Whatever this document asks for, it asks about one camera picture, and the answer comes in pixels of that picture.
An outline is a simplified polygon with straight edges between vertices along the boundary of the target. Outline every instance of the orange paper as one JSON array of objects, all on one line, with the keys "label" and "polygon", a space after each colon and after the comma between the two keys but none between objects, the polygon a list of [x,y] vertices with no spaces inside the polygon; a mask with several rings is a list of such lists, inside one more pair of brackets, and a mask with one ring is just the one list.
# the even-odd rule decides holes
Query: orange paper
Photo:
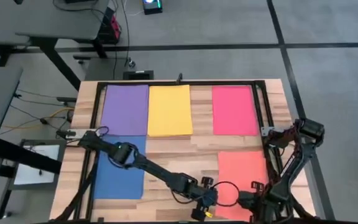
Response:
[{"label": "orange paper", "polygon": [[[219,181],[230,181],[240,190],[255,192],[251,182],[257,181],[266,184],[266,162],[263,152],[220,152],[218,155]],[[237,200],[237,190],[229,184],[218,185],[218,202],[228,205]],[[217,205],[215,215],[231,220],[249,221],[252,213],[241,208],[239,204],[233,207]]]},{"label": "orange paper", "polygon": [[214,134],[258,135],[250,86],[213,86]]}]

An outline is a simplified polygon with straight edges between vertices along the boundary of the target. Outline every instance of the table leg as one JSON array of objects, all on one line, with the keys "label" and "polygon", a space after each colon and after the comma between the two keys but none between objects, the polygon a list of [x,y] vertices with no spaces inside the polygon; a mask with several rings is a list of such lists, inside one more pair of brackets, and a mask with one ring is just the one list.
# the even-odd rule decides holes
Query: table leg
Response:
[{"label": "table leg", "polygon": [[78,91],[80,90],[81,80],[74,74],[73,70],[66,64],[66,62],[56,52],[54,45],[40,44],[42,52],[52,61],[52,63],[59,69],[64,77],[73,85]]},{"label": "table leg", "polygon": [[103,45],[102,43],[99,41],[99,39],[94,39],[92,40],[92,44],[94,49],[96,50],[96,52],[99,55],[99,58],[107,58],[107,54],[103,49]]},{"label": "table leg", "polygon": [[0,158],[28,165],[36,169],[54,174],[60,173],[62,163],[47,156],[26,150],[10,142],[0,139]]}]

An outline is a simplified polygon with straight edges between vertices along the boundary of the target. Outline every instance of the wooden tabletop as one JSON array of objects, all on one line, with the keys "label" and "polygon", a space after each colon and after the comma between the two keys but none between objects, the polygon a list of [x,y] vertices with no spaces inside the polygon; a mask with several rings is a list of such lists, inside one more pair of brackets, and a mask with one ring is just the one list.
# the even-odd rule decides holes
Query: wooden tabletop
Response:
[{"label": "wooden tabletop", "polygon": [[[292,121],[282,82],[279,79],[269,79],[265,82],[275,126],[288,128]],[[97,84],[98,82],[81,83],[71,128],[90,127]],[[169,171],[185,172],[198,180],[201,180],[202,176],[210,176],[218,181],[218,152],[262,151],[260,136],[214,136],[211,86],[190,86],[190,90],[193,135],[170,138],[147,137],[146,154],[149,159]],[[259,98],[264,111],[263,99]],[[103,103],[101,100],[97,124],[101,118]],[[283,163],[290,157],[291,147],[285,150],[282,156]],[[84,154],[85,150],[81,148],[66,148],[50,218],[59,216],[76,194]],[[304,171],[294,181],[291,191],[306,211],[315,215]],[[83,198],[81,218],[85,217],[87,200],[88,194]],[[193,203],[188,205],[176,203],[162,181],[145,173],[144,194],[141,200],[97,199],[94,201],[92,221],[95,222],[98,217],[104,217],[106,222],[190,220],[191,209],[194,207]]]}]

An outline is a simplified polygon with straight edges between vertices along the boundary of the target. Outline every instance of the yellow tag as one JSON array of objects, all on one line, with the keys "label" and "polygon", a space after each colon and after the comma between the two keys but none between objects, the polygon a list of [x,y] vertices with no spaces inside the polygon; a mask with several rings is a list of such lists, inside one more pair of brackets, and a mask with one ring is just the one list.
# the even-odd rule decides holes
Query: yellow tag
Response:
[{"label": "yellow tag", "polygon": [[209,212],[205,212],[205,215],[208,217],[208,218],[212,218],[212,214],[211,213],[209,213]]}]

